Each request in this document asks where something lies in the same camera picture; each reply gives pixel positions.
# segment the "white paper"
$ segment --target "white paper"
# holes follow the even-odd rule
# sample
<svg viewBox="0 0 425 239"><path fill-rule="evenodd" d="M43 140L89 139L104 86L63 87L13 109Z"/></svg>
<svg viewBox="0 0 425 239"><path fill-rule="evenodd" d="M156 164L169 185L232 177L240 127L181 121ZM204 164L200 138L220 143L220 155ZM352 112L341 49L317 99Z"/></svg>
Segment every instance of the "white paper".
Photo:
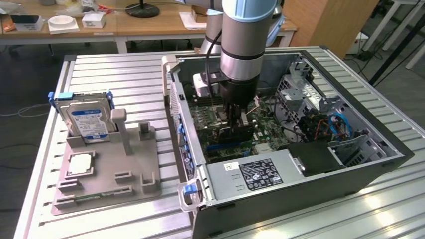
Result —
<svg viewBox="0 0 425 239"><path fill-rule="evenodd" d="M188 30L199 30L207 28L207 23L197 23L192 18L191 12L179 12L181 22Z"/></svg>
<svg viewBox="0 0 425 239"><path fill-rule="evenodd" d="M79 154L71 158L68 172L72 174L85 173L91 168L92 156L89 154Z"/></svg>
<svg viewBox="0 0 425 239"><path fill-rule="evenodd" d="M0 14L20 15L19 7L21 4L0 1Z"/></svg>
<svg viewBox="0 0 425 239"><path fill-rule="evenodd" d="M238 169L238 162L225 163L224 164L224 168L225 168L226 171Z"/></svg>

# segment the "wooden desk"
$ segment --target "wooden desk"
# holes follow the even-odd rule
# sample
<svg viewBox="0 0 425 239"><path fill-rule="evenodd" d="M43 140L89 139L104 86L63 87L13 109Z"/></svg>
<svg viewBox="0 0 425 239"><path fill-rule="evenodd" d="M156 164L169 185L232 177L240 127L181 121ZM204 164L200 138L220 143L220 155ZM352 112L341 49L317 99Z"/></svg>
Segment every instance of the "wooden desk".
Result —
<svg viewBox="0 0 425 239"><path fill-rule="evenodd" d="M37 0L8 0L8 2L21 3L21 8L28 15L40 15L45 21L56 16L57 10L64 10L67 7L63 5L41 6ZM115 7L116 0L97 0L100 5ZM77 24L80 31L64 34L51 35L48 31L48 24L43 25L43 29L39 32L21 32L9 31L4 32L1 38L69 38L69 37L92 37L99 34L117 35L117 18L115 14L105 15L107 24L104 28L84 28L81 23L81 17L77 17Z"/></svg>
<svg viewBox="0 0 425 239"><path fill-rule="evenodd" d="M28 15L41 15L49 19L57 10L65 6L41 6L36 0L9 0L21 3ZM97 0L96 3L111 8L125 8L137 0ZM107 24L103 29L84 28L81 18L77 17L79 32L51 35L47 23L40 32L4 32L0 35L0 45L55 44L79 42L107 42L117 44L119 53L127 53L127 41L136 40L168 40L168 39L203 39L205 30L187 30L179 16L179 12L191 12L191 6L172 3L160 3L163 0L151 0L160 8L160 15L153 18L141 19L131 17L123 10L108 14ZM292 22L282 25L280 47L289 46L292 36L297 27Z"/></svg>

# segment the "wooden cabinet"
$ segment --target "wooden cabinet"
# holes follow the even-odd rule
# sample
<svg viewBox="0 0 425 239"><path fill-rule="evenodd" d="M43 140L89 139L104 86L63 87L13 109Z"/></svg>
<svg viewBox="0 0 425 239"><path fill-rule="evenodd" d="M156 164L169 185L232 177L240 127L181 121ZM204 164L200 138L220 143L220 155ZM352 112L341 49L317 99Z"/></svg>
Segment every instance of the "wooden cabinet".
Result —
<svg viewBox="0 0 425 239"><path fill-rule="evenodd" d="M326 46L344 58L378 0L285 0L284 14L297 25L290 46Z"/></svg>

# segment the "hard drive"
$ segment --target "hard drive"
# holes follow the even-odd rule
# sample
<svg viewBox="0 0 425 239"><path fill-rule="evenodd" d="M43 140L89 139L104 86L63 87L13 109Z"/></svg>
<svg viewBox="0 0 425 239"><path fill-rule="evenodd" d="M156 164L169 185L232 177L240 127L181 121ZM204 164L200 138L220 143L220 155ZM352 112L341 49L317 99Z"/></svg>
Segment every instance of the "hard drive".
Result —
<svg viewBox="0 0 425 239"><path fill-rule="evenodd" d="M81 136L85 143L109 141L109 133L117 128L111 121L112 93L60 93L55 107L67 124L71 136Z"/></svg>

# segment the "white bowl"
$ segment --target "white bowl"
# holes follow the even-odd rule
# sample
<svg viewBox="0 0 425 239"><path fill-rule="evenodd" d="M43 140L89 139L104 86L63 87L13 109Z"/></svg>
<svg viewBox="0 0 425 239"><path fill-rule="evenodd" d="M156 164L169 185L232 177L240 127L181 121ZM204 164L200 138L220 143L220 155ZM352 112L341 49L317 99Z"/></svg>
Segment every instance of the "white bowl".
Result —
<svg viewBox="0 0 425 239"><path fill-rule="evenodd" d="M69 27L73 25L73 20L69 16L55 16L48 20L48 23L55 27Z"/></svg>

